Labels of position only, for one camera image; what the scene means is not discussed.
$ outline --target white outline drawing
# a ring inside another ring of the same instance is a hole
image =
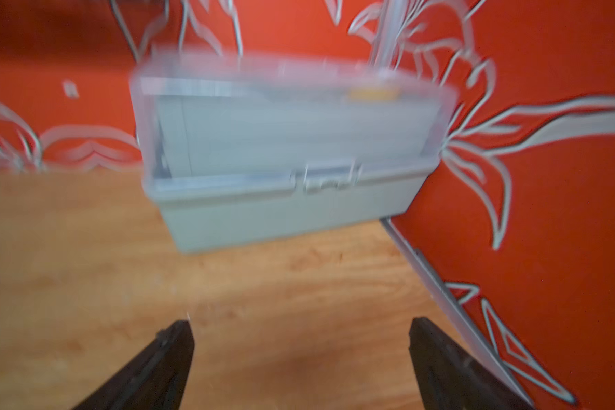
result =
[[[28,166],[41,168],[43,149],[32,127],[1,102],[0,121],[10,121],[20,127],[17,134],[22,145],[22,150],[19,150],[0,136],[0,168],[10,167],[18,171],[23,171]]]
[[[128,24],[123,18],[123,14],[121,13],[121,9],[119,8],[118,0],[109,0],[109,6],[111,7],[112,14],[116,19],[119,28],[123,32],[123,36],[125,37],[125,41],[128,43],[128,47],[130,47],[135,62],[139,62],[142,60],[142,58],[151,48],[152,38],[168,26],[170,0],[163,1],[164,4],[162,14],[157,16],[155,20],[153,20],[148,24],[148,26],[146,26],[146,29],[143,31],[141,41],[139,42],[139,44],[137,44],[132,37],[132,33],[130,31],[130,28],[128,27]],[[232,21],[235,42],[237,44],[237,54],[241,56],[244,53],[244,45],[241,38],[241,27],[239,25],[239,15],[237,13],[237,7],[235,6],[233,0],[218,0],[218,2],[223,11],[230,17]],[[210,11],[210,0],[199,0],[199,3],[205,9],[206,12]],[[180,0],[180,4],[182,7],[182,15],[180,18],[180,33],[178,35],[178,50],[182,51],[182,48],[184,47],[184,41],[187,34],[187,26],[190,25],[193,32],[198,37],[205,40],[205,42],[210,47],[212,47],[215,53],[217,53],[218,55],[222,55],[223,46],[221,45],[221,42],[214,35],[212,30],[210,30],[204,24],[198,21],[198,19],[196,18],[196,13],[193,10],[193,6],[191,5],[191,0]]]
[[[445,282],[444,286],[446,286],[447,289],[455,289],[457,291],[467,291],[467,293],[465,293],[461,297],[456,298],[460,306],[466,304],[471,299],[474,299],[481,292],[481,288],[478,285],[475,285],[473,283]]]
[[[335,26],[339,26],[340,21],[342,21],[342,5],[344,0],[324,0],[324,2],[326,3],[332,22]]]
[[[96,139],[107,139],[122,142],[139,150],[136,139],[114,127],[105,125],[58,125],[44,131],[39,140],[41,148],[45,151],[57,141],[84,139],[81,145],[63,152],[62,161],[46,161],[45,169],[90,170],[95,167],[105,167],[112,170],[133,170],[141,168],[141,160],[131,153],[106,147]]]
[[[196,35],[207,42],[218,55],[223,55],[223,47],[221,42],[216,38],[214,33],[203,26],[196,19],[196,14],[193,12],[190,0],[181,0],[182,2],[182,21],[180,24],[180,36],[178,38],[178,50],[182,51],[184,43],[185,32],[187,29],[187,20],[191,23]],[[237,7],[233,0],[218,0],[219,5],[223,11],[230,17],[232,21],[232,28],[235,34],[235,43],[237,44],[237,55],[242,56],[244,54],[244,44],[241,39],[241,27],[239,26],[239,14]],[[201,5],[206,12],[210,11],[210,0],[200,0]]]
[[[13,123],[21,147],[14,147],[0,136],[0,168],[17,172],[41,170],[89,170],[97,166],[113,170],[132,170],[141,167],[138,155],[110,148],[95,139],[122,142],[138,150],[136,139],[114,127],[102,125],[60,125],[37,135],[22,118],[0,102],[0,121]],[[63,152],[62,161],[43,161],[44,151],[61,140],[86,138],[81,145]]]
[[[501,335],[501,340],[504,343],[508,354],[538,372],[542,377],[547,380],[549,384],[536,379],[529,373],[520,369],[518,366],[502,359],[504,365],[508,366],[509,369],[519,374],[520,376],[523,376],[527,380],[531,381],[533,384],[551,393],[556,398],[559,398],[560,400],[563,400],[572,405],[576,404],[576,398],[574,398],[574,395],[572,395],[572,393],[565,389],[560,383],[558,383],[558,381],[551,377],[551,375],[547,373],[546,370],[542,368],[542,366],[535,360],[535,358],[533,358],[533,355],[528,351],[528,349],[526,349],[524,345],[517,339],[515,334],[509,330],[509,328],[501,321],[501,319],[499,319],[499,316],[497,316],[489,300],[485,298],[481,299],[481,309],[483,310],[485,325],[487,326],[487,331],[490,334],[490,341],[492,341],[492,347],[494,347],[494,351],[499,354],[499,348],[496,343],[496,337],[494,336],[494,327],[492,326],[490,316],[496,324],[497,330]],[[510,342],[512,342],[518,349],[521,350],[521,354],[518,354],[512,349],[510,349],[510,344],[508,340],[510,340]]]
[[[447,289],[459,289],[463,291],[467,291],[465,295],[458,298],[458,304],[460,306],[466,304],[471,299],[478,296],[481,292],[481,288],[478,285],[473,283],[464,283],[464,282],[445,282],[444,285]],[[538,387],[546,390],[550,394],[554,395],[556,398],[563,400],[570,404],[576,404],[576,398],[570,391],[565,389],[558,381],[556,381],[546,370],[533,358],[533,355],[526,349],[526,347],[518,340],[513,332],[509,330],[509,328],[503,323],[503,321],[499,318],[499,316],[494,311],[492,304],[487,298],[481,298],[481,311],[483,312],[483,318],[485,321],[485,327],[487,328],[487,332],[490,335],[490,342],[492,343],[492,348],[496,352],[497,356],[501,359],[501,362],[506,365],[510,370],[523,376],[526,380],[531,381]],[[496,331],[501,335],[501,341],[503,345],[506,347],[506,352],[511,357],[519,360],[521,363],[530,367],[535,372],[539,373],[549,384],[542,382],[541,380],[536,379],[531,374],[525,372],[520,369],[513,363],[506,361],[499,352],[498,343],[496,340],[496,336],[494,334]],[[515,352],[510,346],[510,342],[516,346],[520,352]]]
[[[146,26],[146,29],[144,29],[143,35],[141,36],[141,41],[139,42],[139,45],[136,45],[136,43],[134,42],[134,38],[132,38],[130,28],[123,19],[121,8],[119,8],[117,0],[109,0],[111,12],[112,14],[114,14],[114,18],[116,19],[119,28],[123,32],[123,36],[125,36],[125,41],[128,43],[128,47],[130,47],[130,51],[132,52],[134,61],[141,61],[141,59],[148,51],[151,39],[166,27],[168,23],[169,1],[170,0],[164,0],[162,14],[157,16],[155,20],[153,20],[148,24],[148,26]]]
[[[404,3],[405,17],[393,45],[394,69],[399,67],[404,54],[411,54],[417,77],[439,86],[451,86],[462,91],[465,88],[470,89],[476,86],[481,78],[484,79],[484,92],[478,101],[468,106],[464,101],[459,101],[449,122],[441,156],[443,163],[451,173],[474,191],[483,203],[492,227],[491,245],[494,250],[497,250],[508,229],[513,189],[510,172],[499,157],[558,140],[615,135],[615,96],[585,96],[539,106],[518,105],[492,118],[479,120],[476,118],[477,113],[492,97],[497,82],[497,69],[494,61],[491,58],[481,57],[476,52],[474,30],[471,24],[471,17],[481,9],[486,0],[479,0],[471,7],[465,0],[405,0]],[[380,18],[382,5],[383,3],[373,3],[363,9],[353,19],[349,27],[349,34],[373,43],[376,34],[365,27],[365,24]],[[429,43],[411,41],[412,36],[427,29],[428,21],[420,21],[420,17],[433,6],[447,7],[454,12],[459,20],[462,35],[444,37]],[[435,57],[437,51],[446,51],[451,54],[451,57],[441,64]],[[451,81],[451,72],[457,64],[466,64],[471,67],[464,84]],[[534,119],[540,119],[541,124],[545,125],[541,125],[530,135],[522,136],[520,141],[510,145],[484,147],[463,141],[469,136],[497,137],[518,133],[522,125],[519,124],[519,120],[511,121],[511,116],[520,118],[531,116]],[[463,159],[460,153],[468,158],[478,159],[479,163]],[[490,195],[486,193],[484,187],[487,183],[487,176],[480,164],[491,168],[500,176],[503,189],[499,201],[492,201]]]

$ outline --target gray plastic container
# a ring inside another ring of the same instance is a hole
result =
[[[447,88],[365,64],[158,54],[131,79],[143,187],[189,252],[405,212]]]

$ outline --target wooden floor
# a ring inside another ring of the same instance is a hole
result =
[[[181,255],[138,175],[0,175],[0,410],[69,409],[186,317],[182,409],[422,409],[414,316],[460,341],[378,222]]]

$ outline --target clear plastic lid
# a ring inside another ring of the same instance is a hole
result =
[[[456,101],[362,62],[211,51],[156,53],[131,94],[146,178],[162,184],[416,161],[437,155]]]

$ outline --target box latch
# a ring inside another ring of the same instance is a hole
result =
[[[359,166],[355,160],[311,162],[305,168],[303,190],[317,193],[332,188],[343,190],[357,182]]]

